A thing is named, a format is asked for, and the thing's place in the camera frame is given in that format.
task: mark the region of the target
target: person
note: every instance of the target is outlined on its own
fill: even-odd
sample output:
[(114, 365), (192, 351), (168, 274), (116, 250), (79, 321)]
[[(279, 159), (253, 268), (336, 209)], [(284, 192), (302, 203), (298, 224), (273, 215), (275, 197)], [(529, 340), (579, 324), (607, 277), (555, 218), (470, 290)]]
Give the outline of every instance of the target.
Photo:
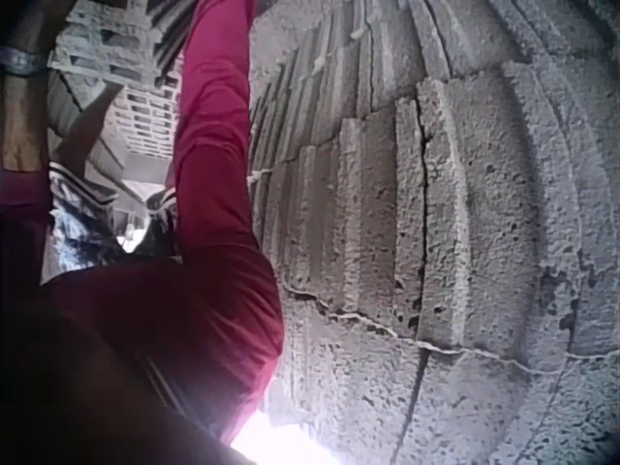
[(0, 453), (244, 463), (226, 446), (259, 407), (284, 337), (246, 185), (255, 1), (199, 0), (194, 12), (172, 159), (181, 263), (93, 266), (36, 290), (52, 209), (36, 64), (74, 3), (38, 0), (6, 48), (31, 69), (3, 63)]

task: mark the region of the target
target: clothing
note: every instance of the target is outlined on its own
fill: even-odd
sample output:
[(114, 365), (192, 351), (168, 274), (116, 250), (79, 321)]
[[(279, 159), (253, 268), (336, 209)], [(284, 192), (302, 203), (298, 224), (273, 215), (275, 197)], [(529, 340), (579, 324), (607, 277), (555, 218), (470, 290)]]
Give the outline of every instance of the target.
[(97, 192), (57, 163), (49, 164), (49, 182), (54, 225), (47, 247), (55, 265), (53, 274), (122, 262), (127, 254), (112, 232), (116, 194)]
[[(173, 155), (183, 263), (96, 266), (44, 287), (64, 314), (122, 357), (147, 357), (174, 379), (193, 415), (224, 443), (262, 401), (284, 332), (246, 185), (254, 8), (254, 0), (200, 0), (194, 14)], [(20, 211), (41, 220), (48, 203), (46, 194), (0, 193), (3, 215), (13, 220)]]

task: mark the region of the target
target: sunlight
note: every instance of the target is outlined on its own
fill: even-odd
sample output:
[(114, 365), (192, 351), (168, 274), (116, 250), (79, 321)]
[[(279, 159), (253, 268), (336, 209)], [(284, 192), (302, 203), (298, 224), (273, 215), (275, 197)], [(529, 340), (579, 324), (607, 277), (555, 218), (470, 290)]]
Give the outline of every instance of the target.
[(269, 417), (256, 412), (232, 442), (232, 448), (258, 465), (338, 465), (329, 451), (290, 424), (271, 427)]

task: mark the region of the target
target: concrete block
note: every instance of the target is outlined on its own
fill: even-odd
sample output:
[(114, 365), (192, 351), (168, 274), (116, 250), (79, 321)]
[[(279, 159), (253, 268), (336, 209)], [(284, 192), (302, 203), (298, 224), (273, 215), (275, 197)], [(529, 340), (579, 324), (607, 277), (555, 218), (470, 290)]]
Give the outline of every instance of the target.
[(354, 0), (353, 2), (353, 32), (351, 38), (354, 41), (359, 40), (366, 30), (368, 24), (366, 22), (366, 2), (365, 0)]
[(312, 129), (315, 125), (317, 116), (317, 105), (321, 91), (323, 72), (311, 76), (302, 83), (301, 100), (299, 101), (299, 112), (296, 116), (294, 131), (291, 135), (291, 144), (286, 159), (294, 158), (298, 155), (299, 149), (303, 145), (308, 145), (312, 136)]
[(195, 0), (132, 5), (78, 2), (50, 66), (121, 84), (161, 85), (185, 39)]
[(514, 366), (431, 355), (396, 463), (488, 463), (527, 389)]
[(312, 412), (312, 435), (341, 463), (388, 462), (408, 414), (418, 352), (365, 325), (322, 317), (312, 302), (285, 300), (285, 307), (294, 315), (288, 390), (299, 410)]
[(396, 237), (394, 108), (362, 123), (344, 120), (340, 146), (346, 170), (345, 312), (361, 312), (385, 326), (393, 316)]
[(266, 207), (263, 222), (263, 252), (271, 261), (276, 271), (280, 274), (281, 258), (284, 243), (284, 218), (288, 213), (290, 181), (287, 179), (287, 171), (290, 164), (279, 165), (269, 178)]
[(416, 84), (426, 76), (412, 17), (398, 12), (392, 0), (381, 5), (378, 10), (381, 19), (370, 26), (373, 110), (381, 109), (400, 97), (413, 95)]
[(429, 80), (418, 95), (430, 139), (418, 339), (517, 357), (539, 234), (518, 108), (496, 73)]
[(265, 165), (265, 158), (267, 156), (266, 148), (269, 138), (271, 137), (271, 131), (273, 131), (276, 122), (274, 118), (276, 108), (277, 103), (270, 102), (264, 110), (263, 125), (261, 126), (260, 132), (255, 135), (255, 140), (257, 141), (255, 145), (256, 148), (251, 152), (252, 163), (248, 164), (251, 170), (259, 171), (263, 168), (267, 168)]
[(489, 0), (526, 56), (595, 52), (606, 44), (597, 26), (574, 2)]
[(276, 111), (274, 115), (273, 127), (271, 128), (271, 133), (269, 134), (269, 138), (267, 139), (267, 145), (265, 148), (265, 156), (263, 160), (263, 168), (271, 169), (273, 168), (276, 157), (278, 156), (277, 149), (278, 144), (280, 142), (280, 138), (282, 132), (284, 130), (285, 121), (284, 118), (287, 115), (287, 109), (289, 106), (289, 101), (291, 98), (291, 93), (289, 91), (283, 93), (280, 96), (280, 99), (277, 101)]
[(619, 356), (569, 360), (536, 428), (519, 454), (504, 448), (499, 463), (611, 463), (617, 452)]
[(271, 173), (266, 173), (261, 176), (256, 183), (254, 189), (254, 195), (252, 198), (252, 219), (253, 229), (256, 239), (259, 244), (263, 243), (264, 237), (264, 215), (267, 204), (267, 197), (269, 194), (269, 182), (271, 180)]
[(291, 76), (291, 86), (298, 85), (302, 80), (312, 75), (318, 38), (318, 28), (310, 29), (304, 34), (301, 46), (297, 51), (293, 75)]
[(346, 47), (351, 42), (355, 4), (356, 2), (345, 2), (341, 8), (333, 11), (328, 55), (331, 55), (338, 48)]
[[(319, 295), (324, 301), (332, 305), (332, 308), (343, 308), (347, 172), (346, 165), (342, 163), (340, 140), (335, 139), (327, 145), (331, 145), (328, 175), (318, 190), (322, 193), (320, 201), (323, 202), (319, 203), (319, 206), (325, 206), (323, 211), (325, 236), (321, 266), (311, 269), (311, 279), (314, 289), (321, 283)], [(322, 155), (318, 161), (318, 165), (322, 167), (321, 173), (324, 172), (323, 165), (326, 164), (325, 156)]]
[(317, 42), (314, 52), (312, 74), (315, 75), (323, 70), (329, 55), (329, 41), (331, 36), (331, 21), (333, 15), (326, 15), (321, 21), (317, 32)]
[(278, 65), (276, 67), (276, 71), (273, 72), (273, 78), (271, 79), (269, 86), (263, 93), (267, 102), (276, 100), (280, 93), (285, 91), (285, 89), (282, 87), (282, 79), (284, 77), (283, 68), (284, 67), (282, 65)]
[[(571, 352), (620, 344), (620, 88), (602, 59), (509, 64), (538, 177), (542, 242), (539, 305), (572, 333)], [(533, 353), (544, 353), (528, 341)]]
[(313, 231), (311, 225), (312, 210), (316, 208), (315, 159), (317, 149), (314, 146), (301, 147), (297, 173), (293, 177), (293, 189), (290, 192), (291, 203), (287, 227), (287, 245), (289, 254), (285, 254), (288, 265), (287, 284), (294, 289), (308, 290), (310, 286), (310, 258), (312, 254), (321, 254), (321, 247), (313, 249), (313, 235), (323, 235), (323, 231)]
[(396, 110), (396, 263), (394, 312), (399, 331), (418, 330), (424, 275), (425, 173), (422, 131), (416, 101), (403, 99)]
[(410, 0), (428, 75), (468, 76), (507, 60), (519, 51), (511, 34), (484, 0)]
[(359, 42), (334, 51), (321, 81), (311, 142), (319, 145), (336, 137), (343, 118), (356, 115)]
[(295, 63), (297, 62), (298, 50), (295, 50), (289, 54), (287, 60), (284, 62), (282, 68), (282, 84), (281, 88), (290, 89), (293, 87), (293, 71), (295, 70)]
[(279, 265), (282, 244), (284, 240), (283, 214), (288, 211), (288, 191), (290, 183), (287, 182), (286, 172), (289, 164), (281, 162), (289, 158), (291, 141), (295, 130), (296, 121), (299, 117), (299, 109), (302, 94), (302, 85), (296, 86), (289, 97), (286, 116), (279, 140), (273, 174), (269, 183), (269, 193), (264, 217), (263, 250), (274, 266)]
[(373, 32), (369, 30), (359, 39), (359, 78), (357, 80), (357, 118), (365, 118), (372, 112), (372, 59)]

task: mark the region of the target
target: red shirt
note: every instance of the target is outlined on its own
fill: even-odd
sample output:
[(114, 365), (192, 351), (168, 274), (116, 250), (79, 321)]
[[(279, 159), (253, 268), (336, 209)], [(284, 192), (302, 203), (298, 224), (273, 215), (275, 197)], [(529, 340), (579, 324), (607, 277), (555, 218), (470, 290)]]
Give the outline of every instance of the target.
[[(225, 443), (262, 401), (284, 337), (273, 269), (252, 233), (246, 181), (253, 14), (254, 0), (201, 0), (194, 14), (173, 155), (183, 264), (95, 267), (44, 288), (120, 355), (152, 360)], [(4, 176), (14, 185), (47, 182), (44, 172)], [(4, 186), (5, 218), (28, 219), (40, 237), (48, 192)]]

